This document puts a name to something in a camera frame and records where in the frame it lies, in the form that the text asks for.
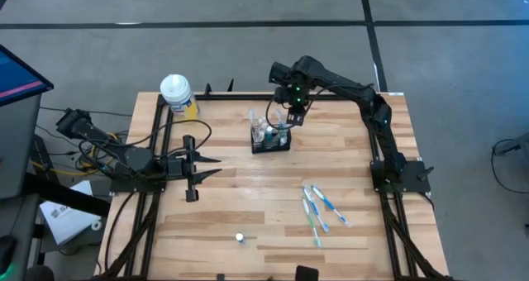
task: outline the bottle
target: bottle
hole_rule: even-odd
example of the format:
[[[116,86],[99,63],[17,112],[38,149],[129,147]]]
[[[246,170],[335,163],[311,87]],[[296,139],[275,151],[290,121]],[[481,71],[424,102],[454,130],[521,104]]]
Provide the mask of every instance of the bottle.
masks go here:
[[[200,110],[197,100],[183,75],[168,75],[160,84],[160,91],[176,117],[184,120],[198,118]]]

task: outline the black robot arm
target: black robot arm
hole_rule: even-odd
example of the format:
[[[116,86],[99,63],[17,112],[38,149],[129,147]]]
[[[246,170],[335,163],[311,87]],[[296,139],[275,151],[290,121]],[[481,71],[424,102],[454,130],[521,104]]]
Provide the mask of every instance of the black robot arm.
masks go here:
[[[309,56],[303,56],[292,67],[275,62],[270,70],[269,81],[280,85],[275,91],[275,101],[290,105],[287,123],[294,126],[303,124],[310,106],[309,92],[316,87],[354,101],[360,109],[362,121],[368,131],[376,136],[384,155],[384,181],[399,184],[408,176],[422,181],[426,178],[424,175],[431,171],[425,170],[424,166],[412,166],[413,170],[405,172],[407,161],[398,151],[391,131],[391,107],[371,87],[334,74]]]
[[[88,162],[112,179],[111,192],[161,192],[164,191],[167,181],[187,179],[186,201],[195,202],[198,200],[198,190],[195,186],[220,171],[220,169],[212,169],[197,173],[195,162],[220,162],[220,160],[201,156],[195,149],[195,139],[192,136],[183,136],[183,150],[171,155],[155,157],[151,149],[122,144],[98,129],[92,123],[89,113],[82,110],[68,108],[56,125],[57,131],[62,135],[88,141],[117,160],[112,168],[87,158]]]

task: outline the computer screen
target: computer screen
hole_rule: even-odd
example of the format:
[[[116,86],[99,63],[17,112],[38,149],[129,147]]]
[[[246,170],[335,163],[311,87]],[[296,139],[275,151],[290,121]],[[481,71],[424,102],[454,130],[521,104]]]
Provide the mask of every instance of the computer screen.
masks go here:
[[[47,79],[0,45],[0,107],[52,88]]]

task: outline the concrete floor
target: concrete floor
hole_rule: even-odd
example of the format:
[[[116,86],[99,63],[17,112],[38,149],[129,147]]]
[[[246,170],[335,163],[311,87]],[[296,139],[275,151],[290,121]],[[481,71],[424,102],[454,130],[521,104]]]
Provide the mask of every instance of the concrete floor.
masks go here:
[[[529,0],[370,0],[374,19],[488,20],[529,18]],[[0,23],[135,21],[361,20],[360,0],[7,0]],[[436,218],[452,276],[467,280],[526,280],[527,195],[508,193],[493,179],[490,148],[529,132],[529,26],[379,27],[390,92],[405,92],[419,150],[431,175]],[[121,30],[0,30],[0,43],[55,84],[49,107],[132,112],[136,94],[158,90],[169,73],[193,88],[272,90],[275,60],[312,55],[351,79],[375,81],[366,29],[226,28]],[[54,130],[60,117],[41,111]],[[103,130],[129,119],[95,115]],[[49,150],[71,150],[45,137]],[[502,181],[529,191],[522,155],[497,160]],[[66,158],[56,162],[71,164]],[[98,249],[48,254],[58,280],[87,278]]]

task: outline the wooden table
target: wooden table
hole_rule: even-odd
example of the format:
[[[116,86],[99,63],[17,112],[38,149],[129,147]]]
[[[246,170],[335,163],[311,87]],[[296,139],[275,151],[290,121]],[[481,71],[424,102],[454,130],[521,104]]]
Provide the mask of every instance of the wooden table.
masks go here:
[[[127,141],[150,134],[157,97],[158,93],[138,94]],[[384,97],[393,109],[392,128],[398,148],[407,158],[416,159],[419,154],[404,96]],[[319,269],[322,280],[392,279],[379,196],[372,189],[369,171],[369,137],[358,107],[347,101],[315,102],[304,125],[292,130],[290,151],[253,155],[248,109],[262,115],[266,104],[199,102],[202,120],[213,129],[200,153],[222,162],[200,164],[198,169],[222,167],[222,171],[198,186],[198,202],[185,202],[187,182],[168,183],[160,202],[149,279],[215,279],[217,274],[226,274],[226,279],[293,279],[298,264]],[[191,134],[199,142],[206,133],[196,123],[176,125],[169,149],[181,144],[183,134]],[[330,227],[325,234],[318,225],[321,249],[313,245],[303,210],[300,187],[304,184],[318,185],[354,224],[343,226],[318,199]],[[111,260],[129,240],[137,196],[119,218]],[[109,222],[114,221],[125,197],[122,193],[112,200]],[[448,274],[431,205],[416,194],[406,194],[404,205],[412,239],[436,269]],[[107,242],[109,226],[103,243]],[[245,235],[244,245],[235,240],[239,231]],[[136,273],[143,244],[139,247]],[[405,274],[399,240],[398,247]],[[103,245],[100,251],[101,264],[105,248]]]

